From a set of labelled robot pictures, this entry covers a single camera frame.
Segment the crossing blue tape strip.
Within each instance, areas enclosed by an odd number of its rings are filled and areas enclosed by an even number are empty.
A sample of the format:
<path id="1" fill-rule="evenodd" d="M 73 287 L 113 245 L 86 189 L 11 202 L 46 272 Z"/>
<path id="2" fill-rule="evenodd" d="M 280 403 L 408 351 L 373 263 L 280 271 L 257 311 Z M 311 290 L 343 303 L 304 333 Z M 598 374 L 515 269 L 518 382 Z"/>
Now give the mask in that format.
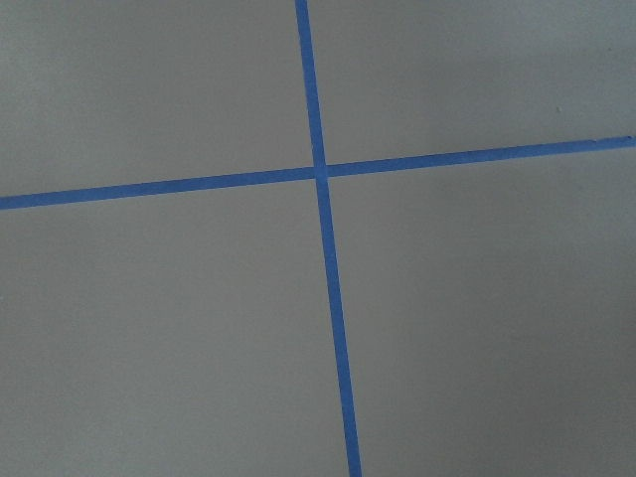
<path id="1" fill-rule="evenodd" d="M 624 136 L 428 154 L 403 158 L 331 164 L 327 167 L 327 176 L 330 178 L 346 177 L 401 170 L 633 148 L 634 146 L 635 138 L 633 136 Z M 214 189 L 297 182 L 313 180 L 314 178 L 315 172 L 311 167 L 300 167 L 76 190 L 42 192 L 3 196 L 1 198 L 1 209 L 3 211 L 29 209 L 84 202 L 99 202 Z"/>

